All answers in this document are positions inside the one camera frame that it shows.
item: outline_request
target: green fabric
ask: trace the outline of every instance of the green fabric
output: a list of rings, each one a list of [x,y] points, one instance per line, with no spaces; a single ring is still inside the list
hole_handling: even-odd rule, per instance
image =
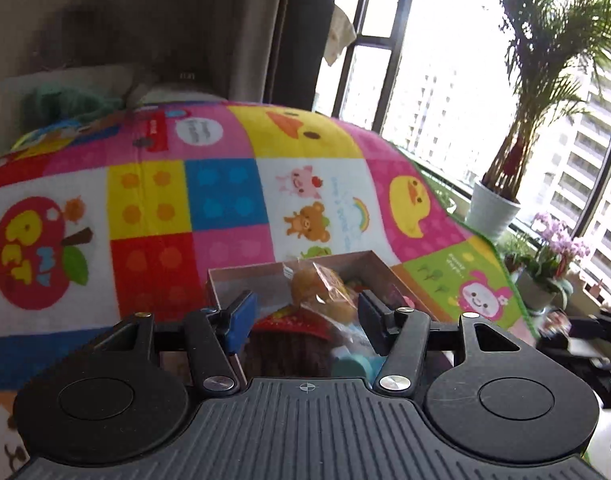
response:
[[[120,98],[59,84],[44,84],[25,98],[23,123],[28,131],[64,120],[87,124],[124,107]]]

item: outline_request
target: round pad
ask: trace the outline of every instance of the round pad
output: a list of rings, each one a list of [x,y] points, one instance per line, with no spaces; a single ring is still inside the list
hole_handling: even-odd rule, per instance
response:
[[[554,396],[543,384],[516,377],[486,384],[479,399],[489,412],[509,420],[538,418],[554,406]]]
[[[135,352],[74,354],[16,396],[31,454],[71,465],[125,462],[174,435],[188,410],[174,376]]]
[[[515,350],[506,349],[496,327],[477,334],[481,324],[463,323],[464,361],[429,387],[432,423],[460,449],[494,462],[543,463],[582,452],[599,418],[590,387],[521,341],[509,340]]]
[[[59,396],[63,411],[81,420],[105,420],[125,412],[134,390],[118,379],[83,379],[66,386]]]

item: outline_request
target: rainbow print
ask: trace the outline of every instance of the rainbow print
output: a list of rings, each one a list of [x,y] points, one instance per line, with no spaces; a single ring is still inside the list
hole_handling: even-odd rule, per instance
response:
[[[356,207],[361,213],[361,225],[359,227],[361,228],[361,232],[364,233],[370,226],[370,211],[367,210],[367,207],[365,207],[365,204],[361,199],[358,199],[357,197],[353,197],[353,199],[354,207]]]

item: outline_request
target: colorful blanket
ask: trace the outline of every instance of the colorful blanket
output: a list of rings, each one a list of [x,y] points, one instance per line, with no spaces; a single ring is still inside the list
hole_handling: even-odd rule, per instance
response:
[[[181,103],[29,134],[0,158],[0,480],[14,392],[135,311],[204,306],[208,269],[373,250],[439,320],[525,332],[492,246],[373,132],[302,110]]]

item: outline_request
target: ribbed surface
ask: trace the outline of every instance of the ribbed surface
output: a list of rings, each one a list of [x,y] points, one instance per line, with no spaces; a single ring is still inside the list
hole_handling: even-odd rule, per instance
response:
[[[315,386],[304,388],[304,383]],[[37,459],[18,480],[584,480],[570,458],[535,468],[478,462],[425,425],[407,400],[360,380],[255,380],[242,395],[204,403],[175,442],[137,462],[73,468]]]

